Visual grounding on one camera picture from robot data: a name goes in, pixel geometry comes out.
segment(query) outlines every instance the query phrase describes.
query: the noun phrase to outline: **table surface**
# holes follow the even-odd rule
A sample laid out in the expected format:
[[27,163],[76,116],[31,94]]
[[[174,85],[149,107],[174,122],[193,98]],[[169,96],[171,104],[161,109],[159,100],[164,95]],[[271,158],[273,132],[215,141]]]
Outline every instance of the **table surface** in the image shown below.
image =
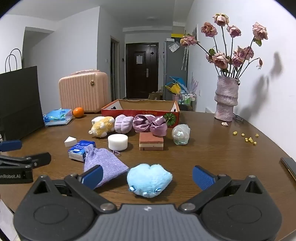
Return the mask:
[[[52,155],[50,165],[34,169],[34,180],[41,174],[52,179],[61,179],[72,173],[81,174],[83,163],[69,159],[64,141],[68,136],[77,140],[94,140],[99,148],[107,148],[106,138],[97,139],[88,131],[91,120],[98,115],[86,115],[74,119],[66,126],[42,128],[23,139],[21,150],[6,153],[10,156],[28,156],[41,152]],[[280,147],[249,123],[232,122],[222,126],[213,114],[200,112],[181,112],[179,123],[191,128],[187,145],[175,145],[168,129],[164,137],[163,151],[140,151],[139,134],[128,133],[128,148],[121,152],[119,159],[128,167],[140,163],[161,164],[173,174],[169,186],[157,197],[145,199],[128,192],[126,176],[122,175],[97,189],[104,198],[116,203],[175,203],[176,206],[198,194],[201,190],[192,181],[192,168],[200,165],[213,174],[226,173],[233,179],[244,179],[256,175],[263,183],[276,205],[283,222],[276,240],[280,240],[296,229],[296,182],[280,162],[288,156]],[[257,145],[245,142],[252,137]],[[0,185],[1,198],[12,210],[16,210],[30,184]]]

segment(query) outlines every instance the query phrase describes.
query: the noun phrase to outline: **white round soap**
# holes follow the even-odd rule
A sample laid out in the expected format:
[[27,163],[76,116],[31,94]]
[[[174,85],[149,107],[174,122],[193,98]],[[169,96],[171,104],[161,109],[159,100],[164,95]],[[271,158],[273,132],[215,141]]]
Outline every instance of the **white round soap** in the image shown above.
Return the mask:
[[123,134],[114,134],[108,136],[108,145],[110,150],[122,151],[128,148],[128,137]]

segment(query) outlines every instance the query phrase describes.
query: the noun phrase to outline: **pink suitcase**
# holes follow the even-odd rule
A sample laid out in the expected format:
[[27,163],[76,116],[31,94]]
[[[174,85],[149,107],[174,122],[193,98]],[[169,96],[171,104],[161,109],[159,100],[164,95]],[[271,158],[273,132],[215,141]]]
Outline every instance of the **pink suitcase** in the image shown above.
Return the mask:
[[59,80],[62,109],[82,107],[85,112],[99,112],[111,102],[108,75],[99,70],[83,70]]

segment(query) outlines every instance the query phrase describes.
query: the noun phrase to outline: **black phone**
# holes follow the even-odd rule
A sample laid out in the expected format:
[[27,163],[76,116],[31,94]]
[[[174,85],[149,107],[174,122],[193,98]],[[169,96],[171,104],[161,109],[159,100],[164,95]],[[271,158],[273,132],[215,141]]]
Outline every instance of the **black phone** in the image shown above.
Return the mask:
[[282,157],[281,162],[285,165],[289,173],[296,181],[296,162],[294,161],[294,159],[291,157]]

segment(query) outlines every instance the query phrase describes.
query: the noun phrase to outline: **flower vase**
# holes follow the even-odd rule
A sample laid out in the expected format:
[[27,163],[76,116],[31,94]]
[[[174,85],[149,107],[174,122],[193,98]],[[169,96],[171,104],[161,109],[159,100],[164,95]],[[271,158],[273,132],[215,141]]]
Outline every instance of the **flower vase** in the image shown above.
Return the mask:
[[232,121],[233,107],[238,98],[238,80],[227,76],[218,76],[215,101],[217,109],[215,118],[221,121]]

